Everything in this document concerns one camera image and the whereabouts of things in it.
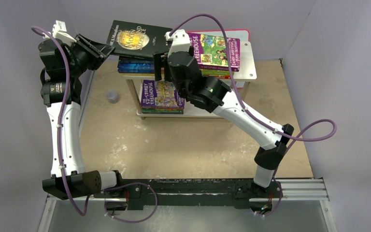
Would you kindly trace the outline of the purple Treehouse book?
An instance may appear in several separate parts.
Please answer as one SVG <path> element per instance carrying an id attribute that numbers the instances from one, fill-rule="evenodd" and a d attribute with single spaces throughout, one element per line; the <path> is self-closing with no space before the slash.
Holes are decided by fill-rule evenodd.
<path id="1" fill-rule="evenodd" d="M 142 108 L 184 109 L 185 100 L 172 82 L 143 80 L 140 103 Z"/>

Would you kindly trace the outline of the orange Treehouse book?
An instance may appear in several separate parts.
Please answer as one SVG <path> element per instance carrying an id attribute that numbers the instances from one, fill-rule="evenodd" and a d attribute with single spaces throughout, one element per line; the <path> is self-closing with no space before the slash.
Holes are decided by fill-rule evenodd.
<path id="1" fill-rule="evenodd" d="M 142 108 L 142 111 L 184 111 L 184 108 Z"/>

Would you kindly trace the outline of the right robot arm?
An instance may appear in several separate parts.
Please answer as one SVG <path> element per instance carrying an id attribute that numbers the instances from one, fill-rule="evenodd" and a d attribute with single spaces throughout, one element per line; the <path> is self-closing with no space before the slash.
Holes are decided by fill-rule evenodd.
<path id="1" fill-rule="evenodd" d="M 173 82 L 186 102 L 232 122 L 258 142 L 260 148 L 255 156 L 257 170 L 252 191 L 259 197 L 269 193 L 274 172 L 287 151 L 293 126 L 274 123 L 245 104 L 222 80 L 202 75 L 189 52 L 155 56 L 154 62 L 156 67 L 164 68 L 164 80 Z"/>

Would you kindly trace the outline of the Jane Eyre book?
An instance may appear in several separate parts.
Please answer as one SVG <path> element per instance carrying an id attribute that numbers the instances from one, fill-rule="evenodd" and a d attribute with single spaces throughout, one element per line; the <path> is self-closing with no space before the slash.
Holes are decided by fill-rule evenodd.
<path id="1" fill-rule="evenodd" d="M 155 73 L 154 65 L 151 63 L 119 63 L 117 65 L 117 70 L 119 73 Z"/>

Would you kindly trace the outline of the black Moon Sixpence book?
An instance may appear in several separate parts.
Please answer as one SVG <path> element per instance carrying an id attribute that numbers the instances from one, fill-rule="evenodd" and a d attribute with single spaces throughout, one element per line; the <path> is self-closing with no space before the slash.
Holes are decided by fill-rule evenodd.
<path id="1" fill-rule="evenodd" d="M 155 54 L 168 52 L 165 34 L 171 28 L 115 20 L 106 43 L 113 54 L 128 58 L 153 59 Z"/>

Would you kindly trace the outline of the Nineteen Eighty-Four blue book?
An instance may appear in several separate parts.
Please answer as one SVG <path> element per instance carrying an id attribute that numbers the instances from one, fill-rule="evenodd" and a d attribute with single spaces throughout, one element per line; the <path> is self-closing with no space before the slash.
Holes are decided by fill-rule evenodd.
<path id="1" fill-rule="evenodd" d="M 127 57 L 119 57 L 119 63 L 121 64 L 131 64 L 131 63 L 146 63 L 146 64 L 153 64 L 153 60 L 146 60 L 146 59 L 139 59 L 139 58 L 127 58 Z"/>

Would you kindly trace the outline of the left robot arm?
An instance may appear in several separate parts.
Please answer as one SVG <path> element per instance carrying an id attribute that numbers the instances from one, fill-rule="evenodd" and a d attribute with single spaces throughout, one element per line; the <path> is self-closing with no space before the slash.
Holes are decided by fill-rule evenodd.
<path id="1" fill-rule="evenodd" d="M 38 49 L 44 63 L 41 97 L 50 118 L 53 144 L 51 176 L 42 181 L 43 190 L 62 200 L 99 194 L 104 189 L 114 198 L 122 196 L 125 185 L 118 171 L 86 171 L 79 133 L 79 78 L 87 70 L 97 70 L 114 47 L 80 34 L 72 37 L 66 32 L 54 32 Z"/>

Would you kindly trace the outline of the yellow book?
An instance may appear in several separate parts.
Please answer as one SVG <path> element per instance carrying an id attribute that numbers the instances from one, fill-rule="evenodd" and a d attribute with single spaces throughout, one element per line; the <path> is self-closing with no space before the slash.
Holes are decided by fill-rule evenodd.
<path id="1" fill-rule="evenodd" d="M 134 77 L 134 78 L 143 78 L 143 77 L 147 77 L 147 78 L 155 78 L 155 75 L 153 73 L 121 73 L 122 76 L 125 76 L 125 77 Z"/>

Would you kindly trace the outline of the dark green Treehouse book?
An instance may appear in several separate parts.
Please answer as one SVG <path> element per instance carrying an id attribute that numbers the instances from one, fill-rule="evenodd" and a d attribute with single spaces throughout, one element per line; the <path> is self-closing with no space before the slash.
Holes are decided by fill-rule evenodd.
<path id="1" fill-rule="evenodd" d="M 168 115 L 182 115 L 183 111 L 142 111 L 143 114 L 168 114 Z"/>

